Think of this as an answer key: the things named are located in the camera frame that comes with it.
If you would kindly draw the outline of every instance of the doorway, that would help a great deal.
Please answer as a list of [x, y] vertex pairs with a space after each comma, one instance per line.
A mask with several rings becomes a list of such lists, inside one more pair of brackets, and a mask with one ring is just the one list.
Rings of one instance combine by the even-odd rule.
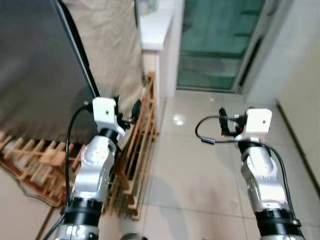
[[177, 88], [238, 93], [275, 2], [185, 0]]

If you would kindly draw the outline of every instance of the tiled floor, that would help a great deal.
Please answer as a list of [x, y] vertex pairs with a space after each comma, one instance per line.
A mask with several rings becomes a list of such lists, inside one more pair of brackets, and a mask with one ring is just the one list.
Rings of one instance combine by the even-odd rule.
[[[142, 217], [139, 222], [132, 222], [103, 216], [99, 223], [99, 239], [119, 240], [129, 232], [143, 233], [149, 240], [259, 239], [240, 173], [239, 151], [233, 144], [206, 145], [194, 135], [197, 122], [216, 114], [222, 106], [229, 115], [244, 113], [249, 107], [242, 103], [241, 96], [221, 93], [178, 91], [176, 98], [167, 101], [162, 133], [154, 145]], [[292, 201], [306, 239], [319, 240], [320, 200], [298, 151], [277, 108], [258, 107], [267, 107], [273, 112], [267, 142], [283, 157]], [[220, 136], [218, 121], [208, 121], [200, 128], [200, 133]], [[5, 184], [8, 189], [16, 188], [10, 181]], [[17, 193], [16, 198], [24, 198], [20, 195]], [[7, 236], [8, 229], [16, 230], [11, 231], [13, 236], [3, 239], [34, 239], [49, 208], [33, 199], [11, 204], [9, 197], [3, 194], [0, 200], [6, 200], [6, 206], [1, 208], [1, 215], [6, 215], [6, 220], [1, 216], [1, 232]], [[23, 216], [14, 218], [11, 209], [22, 212]], [[58, 217], [58, 211], [54, 212], [48, 225]]]

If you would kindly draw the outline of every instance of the glass door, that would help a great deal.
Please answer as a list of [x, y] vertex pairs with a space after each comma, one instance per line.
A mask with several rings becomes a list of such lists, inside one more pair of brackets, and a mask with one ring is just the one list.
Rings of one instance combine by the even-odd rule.
[[232, 92], [264, 0], [185, 0], [177, 87]]

